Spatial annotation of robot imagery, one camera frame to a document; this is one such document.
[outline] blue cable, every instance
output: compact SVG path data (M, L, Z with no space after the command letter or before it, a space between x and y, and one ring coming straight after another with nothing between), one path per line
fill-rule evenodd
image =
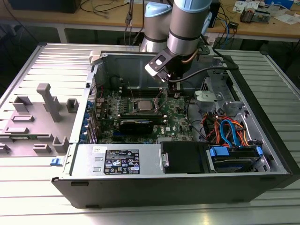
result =
M221 124L220 124L220 133L221 133L221 137L222 137L223 140L229 145L229 147L232 148L233 145L231 144L231 142L230 142L229 140L226 139L226 136L224 135L224 127L223 127L223 126L224 126L224 124L225 124L226 122L229 123L230 128L231 128L231 130L232 130L232 136L233 136L234 144L235 144L237 147L241 147L240 141L239 141L238 137L236 136L236 131L235 131L234 124L231 123L231 121L229 121L229 120L223 120L223 121L221 122Z
M226 43L227 43L227 40L228 40L228 36L229 36L229 28L228 28L228 24L226 23L226 21L225 21L224 19L220 18L220 20L221 20L223 23L225 23L225 25L226 25L227 35L226 35L225 42L224 42L224 43L226 44Z

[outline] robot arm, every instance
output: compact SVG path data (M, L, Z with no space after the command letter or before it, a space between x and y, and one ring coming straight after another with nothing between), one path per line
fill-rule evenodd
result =
M206 25L209 24L207 15L210 4L211 0L174 0L171 15L169 5L158 3L147 5L145 39L152 42L153 46L159 46L166 41L167 37L167 48L145 66L146 71L153 78L165 82L170 78L182 77L190 69L189 59L198 49L205 20ZM168 33L164 33L168 18L170 18L169 30Z

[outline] power supply label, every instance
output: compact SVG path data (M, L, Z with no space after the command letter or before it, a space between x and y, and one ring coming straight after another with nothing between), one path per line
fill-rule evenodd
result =
M139 150L106 150L104 174L140 174Z

